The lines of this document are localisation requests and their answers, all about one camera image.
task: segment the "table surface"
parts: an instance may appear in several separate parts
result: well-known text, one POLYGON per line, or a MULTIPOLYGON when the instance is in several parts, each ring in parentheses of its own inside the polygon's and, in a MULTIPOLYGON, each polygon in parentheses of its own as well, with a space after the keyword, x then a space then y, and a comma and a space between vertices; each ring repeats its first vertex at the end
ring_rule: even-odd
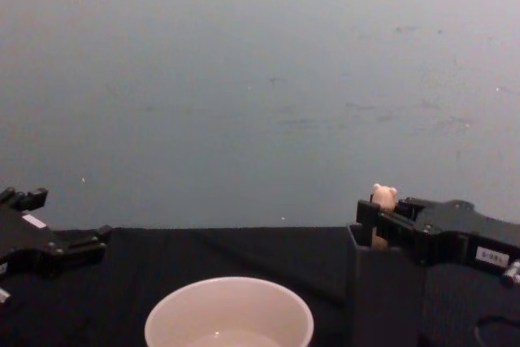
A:
MULTIPOLYGON (((82 231, 60 232, 75 236, 82 231)), ((206 230, 115 229, 103 262, 56 280, 16 275, 0 308, 0 345, 145 346, 152 308, 175 289, 225 275, 269 279, 298 293, 312 310, 312 347, 345 338, 345 228, 206 230)), ((422 333, 431 345, 476 346, 475 321, 486 314, 520 318, 520 292, 496 278, 442 265, 428 271, 422 333)), ((520 345, 520 332, 483 330, 490 346, 520 345)))

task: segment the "white label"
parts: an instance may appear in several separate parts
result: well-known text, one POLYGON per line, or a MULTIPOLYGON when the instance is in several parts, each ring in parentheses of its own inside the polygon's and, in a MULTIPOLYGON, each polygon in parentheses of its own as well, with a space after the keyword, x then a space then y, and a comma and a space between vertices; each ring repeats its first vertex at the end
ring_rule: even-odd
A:
POLYGON ((507 268, 509 264, 509 255, 503 254, 501 252, 493 251, 492 249, 478 247, 477 255, 475 259, 480 260, 482 262, 487 262, 494 264, 498 267, 507 268))
POLYGON ((34 225, 36 228, 42 229, 42 228, 46 227, 45 223, 43 223, 42 221, 40 221, 39 219, 37 219, 33 215, 24 215, 22 218, 25 221, 27 221, 28 223, 31 223, 32 225, 34 225))

